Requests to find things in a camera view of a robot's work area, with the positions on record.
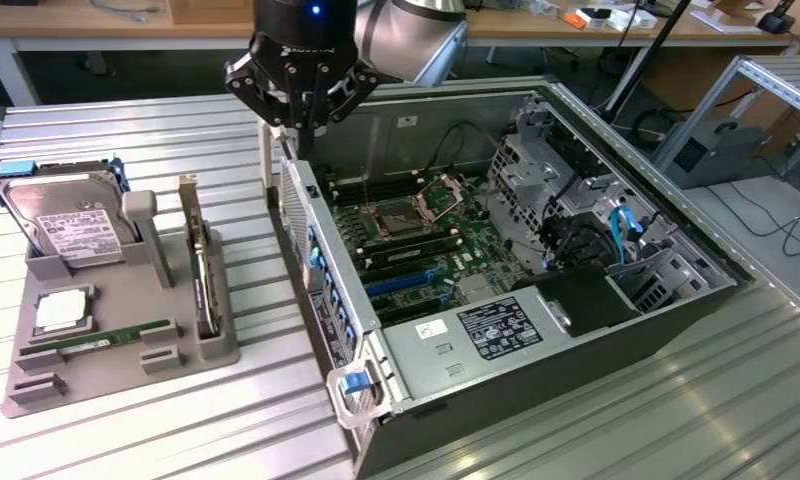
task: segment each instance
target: green circuit board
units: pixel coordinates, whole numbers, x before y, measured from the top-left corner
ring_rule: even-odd
[[[423,190],[426,207],[438,215],[454,203],[455,197],[450,187],[431,176],[427,181],[433,182]],[[411,196],[389,198],[367,203],[366,205],[331,206],[335,224],[343,239],[350,257],[357,258],[355,250],[361,247],[378,246],[395,240],[413,239],[421,235],[457,229],[458,233],[451,237],[461,239],[461,244],[450,247],[453,250],[419,260],[406,263],[406,268],[417,271],[431,272],[431,281],[401,290],[371,296],[374,308],[383,324],[390,317],[390,312],[402,306],[415,305],[433,299],[441,299],[442,303],[437,310],[446,310],[473,301],[466,298],[458,288],[463,278],[479,275],[485,278],[494,295],[506,293],[514,282],[526,277],[527,273],[521,261],[513,255],[505,245],[503,238],[482,214],[483,206],[473,199],[473,192],[459,190],[461,202],[449,210],[431,224],[426,224],[415,213]],[[365,265],[355,263],[359,275],[367,270]],[[394,278],[402,277],[397,270]]]

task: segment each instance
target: label sticker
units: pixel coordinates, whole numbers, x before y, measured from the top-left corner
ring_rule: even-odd
[[[38,225],[64,260],[120,253],[118,236],[111,229],[106,210],[42,215]]]
[[[438,319],[426,323],[421,323],[419,325],[414,325],[414,330],[417,330],[417,336],[421,337],[421,340],[425,340],[429,337],[434,337],[435,335],[446,333],[447,326],[443,324],[443,320]]]
[[[417,115],[397,118],[397,128],[413,127],[414,125],[417,125]]]
[[[458,313],[458,320],[485,360],[542,341],[514,297]]]

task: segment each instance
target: wooden desk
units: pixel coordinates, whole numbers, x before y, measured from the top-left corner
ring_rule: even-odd
[[[118,6],[138,8],[165,6],[163,0],[119,0]],[[38,7],[0,5],[0,78],[14,105],[38,103],[34,88],[16,61],[18,51],[104,51],[104,50],[242,50],[251,35],[250,19],[237,24],[174,25],[167,12],[146,14],[138,23],[119,15],[96,10],[87,0],[46,0]],[[634,63],[646,52],[660,24],[652,29],[634,29],[622,45],[642,47]],[[609,47],[621,33],[612,28],[578,30],[553,17],[533,16],[523,11],[467,12],[470,46],[486,47]],[[782,35],[726,35],[682,16],[665,46],[786,47]],[[633,74],[622,76],[620,87]],[[610,101],[621,93],[617,88]]]

